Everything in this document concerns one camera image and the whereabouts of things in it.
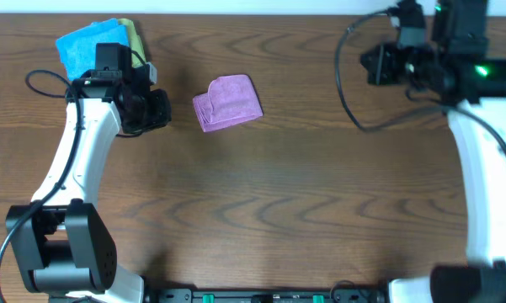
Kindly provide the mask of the purple microfibre cloth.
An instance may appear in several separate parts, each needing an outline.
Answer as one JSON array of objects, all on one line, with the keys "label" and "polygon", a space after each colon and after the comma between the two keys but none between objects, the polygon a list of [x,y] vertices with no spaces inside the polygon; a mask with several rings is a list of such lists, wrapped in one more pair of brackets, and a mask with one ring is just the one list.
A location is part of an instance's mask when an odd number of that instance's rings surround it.
[{"label": "purple microfibre cloth", "polygon": [[222,130],[264,115],[253,82],[246,74],[213,80],[206,93],[193,98],[193,106],[204,132]]}]

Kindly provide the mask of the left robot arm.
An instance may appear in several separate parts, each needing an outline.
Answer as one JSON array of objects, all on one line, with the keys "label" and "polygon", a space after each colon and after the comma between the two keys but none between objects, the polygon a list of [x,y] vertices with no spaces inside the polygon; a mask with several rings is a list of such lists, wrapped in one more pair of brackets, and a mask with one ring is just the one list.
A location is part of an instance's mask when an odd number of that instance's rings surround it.
[{"label": "left robot arm", "polygon": [[122,268],[98,211],[106,158],[118,137],[163,128],[171,105],[156,88],[153,64],[133,66],[137,53],[99,43],[95,67],[67,84],[67,121],[50,170],[28,205],[6,217],[24,287],[62,302],[143,302],[144,279]]}]

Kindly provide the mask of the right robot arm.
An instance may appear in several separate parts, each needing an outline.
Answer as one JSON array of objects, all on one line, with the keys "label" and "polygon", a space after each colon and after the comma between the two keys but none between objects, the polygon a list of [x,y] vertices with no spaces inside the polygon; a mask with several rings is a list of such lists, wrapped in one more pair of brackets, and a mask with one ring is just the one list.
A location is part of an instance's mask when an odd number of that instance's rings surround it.
[{"label": "right robot arm", "polygon": [[487,3],[439,1],[428,29],[421,6],[386,8],[397,41],[364,53],[376,86],[429,90],[458,149],[467,209],[466,263],[395,279],[391,302],[506,302],[506,59],[487,56]]}]

